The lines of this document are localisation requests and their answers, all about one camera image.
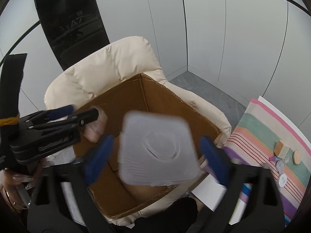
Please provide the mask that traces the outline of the pink purple small tube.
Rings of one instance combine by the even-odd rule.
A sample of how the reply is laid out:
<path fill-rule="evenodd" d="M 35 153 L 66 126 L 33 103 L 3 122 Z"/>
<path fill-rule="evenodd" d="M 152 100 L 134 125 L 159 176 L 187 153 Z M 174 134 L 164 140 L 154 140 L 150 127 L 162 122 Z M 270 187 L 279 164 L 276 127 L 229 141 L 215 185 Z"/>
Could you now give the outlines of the pink purple small tube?
<path fill-rule="evenodd" d="M 277 161 L 279 161 L 279 160 L 280 160 L 280 158 L 277 157 L 277 156 L 273 156 L 273 157 L 270 157 L 270 158 L 269 158 L 269 161 L 270 161 L 270 162 L 277 162 Z"/>

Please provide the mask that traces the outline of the translucent square plastic case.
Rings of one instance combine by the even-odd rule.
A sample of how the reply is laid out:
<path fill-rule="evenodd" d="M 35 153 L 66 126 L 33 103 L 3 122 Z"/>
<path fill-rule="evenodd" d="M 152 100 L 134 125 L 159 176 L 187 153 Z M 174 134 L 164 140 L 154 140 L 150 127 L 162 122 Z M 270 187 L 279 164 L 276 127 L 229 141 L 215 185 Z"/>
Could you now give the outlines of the translucent square plastic case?
<path fill-rule="evenodd" d="M 190 126 L 181 117 L 132 110 L 124 115 L 119 176 L 131 186 L 172 186 L 198 176 Z"/>

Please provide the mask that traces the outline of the white round compact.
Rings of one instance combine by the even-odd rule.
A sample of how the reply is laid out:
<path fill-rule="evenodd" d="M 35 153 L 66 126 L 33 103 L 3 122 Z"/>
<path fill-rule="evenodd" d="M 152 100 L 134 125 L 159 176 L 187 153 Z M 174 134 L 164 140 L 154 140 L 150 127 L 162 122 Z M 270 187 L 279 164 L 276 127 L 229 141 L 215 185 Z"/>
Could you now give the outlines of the white round compact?
<path fill-rule="evenodd" d="M 287 175 L 285 173 L 280 174 L 277 179 L 277 186 L 279 188 L 284 188 L 286 186 L 286 183 L 287 183 Z"/>

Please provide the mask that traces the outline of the cardboard box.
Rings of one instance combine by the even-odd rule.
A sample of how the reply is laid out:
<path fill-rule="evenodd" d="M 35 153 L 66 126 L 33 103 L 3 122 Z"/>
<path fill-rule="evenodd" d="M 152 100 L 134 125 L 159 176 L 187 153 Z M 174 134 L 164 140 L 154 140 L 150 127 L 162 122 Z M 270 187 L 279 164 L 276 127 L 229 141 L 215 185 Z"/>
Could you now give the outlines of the cardboard box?
<path fill-rule="evenodd" d="M 107 115 L 113 151 L 91 195 L 100 212 L 115 220 L 157 202 L 200 173 L 199 141 L 220 140 L 221 130 L 170 89 L 138 74 L 82 104 Z"/>

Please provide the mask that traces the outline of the cream padded chair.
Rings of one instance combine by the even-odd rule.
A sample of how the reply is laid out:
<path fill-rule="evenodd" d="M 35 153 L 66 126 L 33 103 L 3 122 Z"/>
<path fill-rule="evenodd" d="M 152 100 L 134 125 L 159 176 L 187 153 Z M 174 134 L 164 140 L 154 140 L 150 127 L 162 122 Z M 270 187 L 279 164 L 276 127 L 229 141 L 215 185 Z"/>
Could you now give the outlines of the cream padded chair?
<path fill-rule="evenodd" d="M 118 149 L 127 112 L 182 117 L 190 125 L 195 145 L 202 136 L 209 136 L 222 147 L 232 132 L 222 111 L 166 79 L 151 45 L 140 36 L 115 41 L 65 70 L 47 88 L 44 102 L 49 110 L 74 105 L 78 110 L 99 107 L 106 113 L 105 133 L 114 137 L 114 148 L 91 194 L 103 216 L 118 226 L 165 210 L 198 182 L 195 178 L 170 187 L 123 183 Z"/>

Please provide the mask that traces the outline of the striped pastel cloth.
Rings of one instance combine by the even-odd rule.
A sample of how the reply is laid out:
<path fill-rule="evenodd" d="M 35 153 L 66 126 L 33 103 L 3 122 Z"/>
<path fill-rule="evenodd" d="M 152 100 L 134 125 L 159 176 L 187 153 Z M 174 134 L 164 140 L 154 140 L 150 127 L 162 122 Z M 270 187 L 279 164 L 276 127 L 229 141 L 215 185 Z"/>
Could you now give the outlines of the striped pastel cloth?
<path fill-rule="evenodd" d="M 223 150 L 246 165 L 268 164 L 273 177 L 278 179 L 279 168 L 271 161 L 278 142 L 289 148 L 289 161 L 284 164 L 287 182 L 279 188 L 285 223 L 289 224 L 303 202 L 310 180 L 310 142 L 303 133 L 282 112 L 259 97 L 250 100 Z"/>

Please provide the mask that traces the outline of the beige rectangular sponge block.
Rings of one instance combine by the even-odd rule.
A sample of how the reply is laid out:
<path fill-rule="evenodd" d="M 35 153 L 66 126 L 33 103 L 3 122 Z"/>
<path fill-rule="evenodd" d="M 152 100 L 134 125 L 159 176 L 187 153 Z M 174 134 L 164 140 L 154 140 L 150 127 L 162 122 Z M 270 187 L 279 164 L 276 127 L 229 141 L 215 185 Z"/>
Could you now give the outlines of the beige rectangular sponge block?
<path fill-rule="evenodd" d="M 275 145 L 273 152 L 278 158 L 284 159 L 288 154 L 289 149 L 289 146 L 285 145 L 282 140 L 279 140 Z"/>

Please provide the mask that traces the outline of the black floor appliance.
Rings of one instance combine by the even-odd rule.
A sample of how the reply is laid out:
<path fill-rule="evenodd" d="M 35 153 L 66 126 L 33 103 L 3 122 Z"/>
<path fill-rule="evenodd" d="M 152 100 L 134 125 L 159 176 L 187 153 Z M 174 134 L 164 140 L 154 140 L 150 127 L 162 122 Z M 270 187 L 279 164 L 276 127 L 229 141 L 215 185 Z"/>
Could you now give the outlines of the black floor appliance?
<path fill-rule="evenodd" d="M 34 0 L 47 41 L 63 70 L 109 45 L 96 0 Z"/>

